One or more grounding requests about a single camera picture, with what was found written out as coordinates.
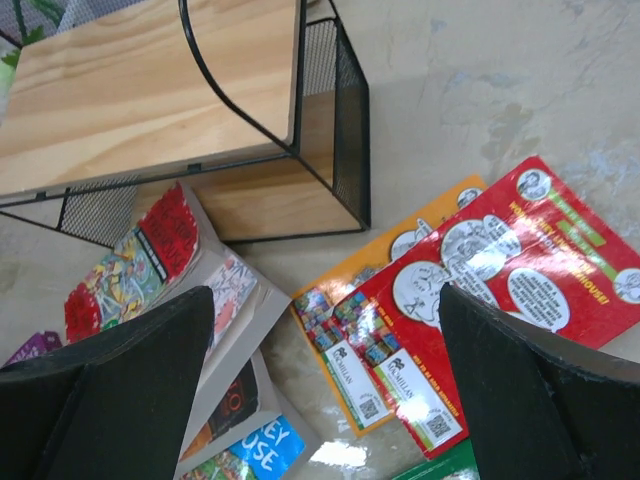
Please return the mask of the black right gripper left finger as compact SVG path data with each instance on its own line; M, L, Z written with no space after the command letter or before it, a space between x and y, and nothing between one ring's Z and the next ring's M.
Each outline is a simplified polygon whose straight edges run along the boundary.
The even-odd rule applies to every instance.
M1 370L4 479L170 479L205 352L213 295L145 314Z

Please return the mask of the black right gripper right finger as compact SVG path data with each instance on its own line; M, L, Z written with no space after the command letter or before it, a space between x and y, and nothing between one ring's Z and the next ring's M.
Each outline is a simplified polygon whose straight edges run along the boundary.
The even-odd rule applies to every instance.
M481 478L638 478L638 363L451 284L439 315Z

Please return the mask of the dark brown cover book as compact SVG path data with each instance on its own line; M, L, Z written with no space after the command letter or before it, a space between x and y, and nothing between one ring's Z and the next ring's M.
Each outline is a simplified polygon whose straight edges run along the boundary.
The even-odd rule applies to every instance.
M281 407L262 353L257 349L180 458L192 469L275 420Z

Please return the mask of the red back cover book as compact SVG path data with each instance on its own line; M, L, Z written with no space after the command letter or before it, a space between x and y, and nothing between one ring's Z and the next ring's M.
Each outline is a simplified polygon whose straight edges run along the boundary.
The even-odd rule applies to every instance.
M530 157L367 280L359 292L398 349L361 362L425 457L466 439L440 325L453 285L528 323L600 348L639 320L639 256L538 157Z

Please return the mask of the green back cover book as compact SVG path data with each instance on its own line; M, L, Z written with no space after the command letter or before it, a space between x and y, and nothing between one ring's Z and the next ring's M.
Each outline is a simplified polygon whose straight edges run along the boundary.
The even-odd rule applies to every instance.
M393 480L479 480L473 448L469 439L432 461L425 461Z

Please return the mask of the purple 117-storey treehouse book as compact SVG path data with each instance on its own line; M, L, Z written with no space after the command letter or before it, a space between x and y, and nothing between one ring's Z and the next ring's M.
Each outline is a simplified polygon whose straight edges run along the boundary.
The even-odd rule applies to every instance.
M57 332L36 332L13 355L9 357L4 365L8 366L13 363L39 357L61 347L62 342Z

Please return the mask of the blue 26-storey treehouse book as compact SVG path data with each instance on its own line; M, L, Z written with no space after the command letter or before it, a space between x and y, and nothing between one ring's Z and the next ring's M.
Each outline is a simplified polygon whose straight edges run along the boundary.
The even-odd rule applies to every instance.
M188 468L178 479L292 479L319 446L317 434L292 411Z

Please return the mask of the red treehouse book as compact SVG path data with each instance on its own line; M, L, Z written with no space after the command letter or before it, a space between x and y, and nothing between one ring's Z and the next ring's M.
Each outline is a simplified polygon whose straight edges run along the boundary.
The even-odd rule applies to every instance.
M219 239L193 190L176 182L70 292L66 340L101 333L196 286L210 288L214 305L203 378L243 335L259 345L290 303Z

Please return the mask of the orange back cover book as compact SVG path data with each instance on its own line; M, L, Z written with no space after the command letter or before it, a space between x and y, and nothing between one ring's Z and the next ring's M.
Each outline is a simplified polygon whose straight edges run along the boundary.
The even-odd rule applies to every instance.
M359 336L358 349L373 350L375 360L398 349L386 328L368 334L358 325L363 318L372 330L380 328L380 319L370 311L369 301L359 288L485 189L480 176L467 177L294 295L294 319L356 436L384 424L393 413L349 338Z

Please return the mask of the white plastic basket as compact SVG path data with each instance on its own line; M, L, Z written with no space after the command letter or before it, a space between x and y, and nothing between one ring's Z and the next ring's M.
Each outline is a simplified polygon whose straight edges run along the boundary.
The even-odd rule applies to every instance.
M70 1L1 0L1 38L22 47L26 40L53 36L62 25Z

